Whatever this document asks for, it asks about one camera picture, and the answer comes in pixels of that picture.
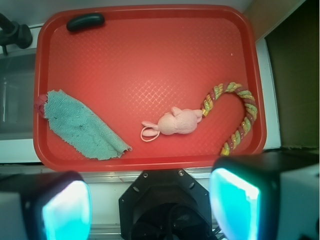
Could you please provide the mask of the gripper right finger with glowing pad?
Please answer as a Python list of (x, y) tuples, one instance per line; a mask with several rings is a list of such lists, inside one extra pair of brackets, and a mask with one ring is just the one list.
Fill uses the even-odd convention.
[(309, 152), (220, 157), (209, 177), (209, 201), (228, 240), (317, 240), (320, 157)]

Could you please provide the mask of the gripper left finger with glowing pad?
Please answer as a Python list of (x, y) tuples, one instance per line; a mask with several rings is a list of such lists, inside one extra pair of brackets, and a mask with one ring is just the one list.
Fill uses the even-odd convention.
[(90, 188), (74, 171), (0, 175), (2, 240), (86, 240)]

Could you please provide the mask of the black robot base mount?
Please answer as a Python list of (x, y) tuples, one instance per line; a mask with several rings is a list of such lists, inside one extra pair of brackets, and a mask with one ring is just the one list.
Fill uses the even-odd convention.
[(146, 170), (119, 197), (125, 240), (215, 240), (209, 192), (182, 169)]

